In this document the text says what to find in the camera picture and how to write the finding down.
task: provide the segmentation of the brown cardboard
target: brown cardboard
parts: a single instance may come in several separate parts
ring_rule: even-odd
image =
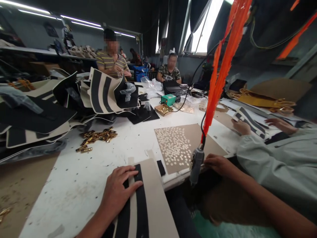
[[[58,155],[0,165],[0,211],[11,208],[0,224],[0,238],[19,237]]]
[[[165,105],[165,104],[162,104],[162,105],[158,105],[158,106],[154,107],[154,110],[156,110],[156,112],[157,112],[158,114],[160,114],[161,116],[166,116],[166,115],[169,115],[169,114],[172,113],[172,112],[168,112],[168,113],[166,113],[166,114],[161,113],[160,111],[158,111],[158,109],[161,108],[161,107],[168,107],[168,106]]]
[[[224,108],[219,108],[219,107],[216,107],[216,111],[219,111],[219,112],[227,112],[229,111],[229,108],[226,106],[226,105],[223,105],[221,104]]]
[[[200,125],[192,124],[177,127],[159,128],[155,129],[154,131],[158,139],[158,144],[163,156],[167,173],[172,174],[189,168],[193,151],[200,144]],[[183,148],[183,143],[181,143],[182,141],[185,141],[185,148]],[[209,135],[206,137],[204,152],[206,156],[209,153],[218,154],[221,156],[227,155],[227,153]]]
[[[30,62],[33,69],[40,75],[50,76],[51,68],[60,68],[58,64],[47,63],[47,62]]]
[[[253,86],[250,91],[276,100],[297,102],[311,87],[310,83],[300,80],[273,78]]]

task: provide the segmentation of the person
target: person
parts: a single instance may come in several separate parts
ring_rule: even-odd
[[[317,237],[317,226],[314,223],[259,185],[251,176],[239,170],[225,157],[209,154],[204,160],[204,164],[224,178],[232,180],[236,184],[235,186],[238,185],[249,194],[265,212],[281,237]]]
[[[123,209],[129,197],[143,185],[137,181],[125,188],[123,182],[135,176],[139,171],[134,166],[124,166],[114,169],[107,178],[106,187],[99,208],[76,236],[76,238],[101,238],[108,226]]]
[[[130,49],[130,52],[132,54],[132,59],[130,60],[130,62],[135,64],[135,66],[142,66],[143,64],[139,54],[133,48]]]
[[[124,59],[126,59],[126,55],[125,55],[125,53],[123,52],[123,49],[122,49],[122,48],[120,48],[120,55],[121,55]]]
[[[161,67],[158,70],[158,76],[157,80],[160,82],[164,82],[166,80],[167,76],[171,76],[173,80],[176,80],[177,83],[181,84],[181,74],[176,67],[177,63],[177,54],[172,52],[169,54],[167,59],[167,64],[161,65]]]
[[[123,75],[131,77],[131,72],[124,57],[118,54],[119,43],[113,30],[108,28],[104,30],[104,42],[106,45],[105,51],[97,53],[98,69],[117,79],[122,78]]]
[[[289,138],[266,145],[250,126],[232,120],[241,133],[237,159],[260,185],[317,223],[317,129],[295,128],[279,118],[267,119]]]

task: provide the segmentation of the gray jacket sleeve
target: gray jacket sleeve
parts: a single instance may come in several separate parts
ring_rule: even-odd
[[[316,201],[317,194],[311,190],[317,179],[315,168],[292,167],[276,160],[268,146],[255,136],[241,137],[237,157],[241,166],[270,191],[285,196],[292,194],[308,203]]]

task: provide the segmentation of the orange cord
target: orange cord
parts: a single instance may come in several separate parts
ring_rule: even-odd
[[[285,59],[292,49],[298,44],[300,36],[308,29],[310,24],[317,18],[317,12],[310,18],[310,20],[305,24],[305,26],[293,37],[293,39],[287,44],[283,52],[277,57],[277,60]]]
[[[203,126],[203,131],[205,135],[207,135],[209,127],[211,126],[218,101],[220,99],[223,87],[226,83],[226,77],[228,76],[229,70],[231,68],[232,58],[238,49],[239,43],[241,42],[243,27],[249,17],[249,9],[251,3],[252,0],[235,0],[233,2],[224,38],[220,41],[216,49],[213,62],[214,71],[210,79],[206,119]],[[221,48],[230,31],[231,34],[222,60],[219,76],[217,77]]]
[[[291,11],[299,4],[299,0],[295,0],[293,6],[291,7]]]

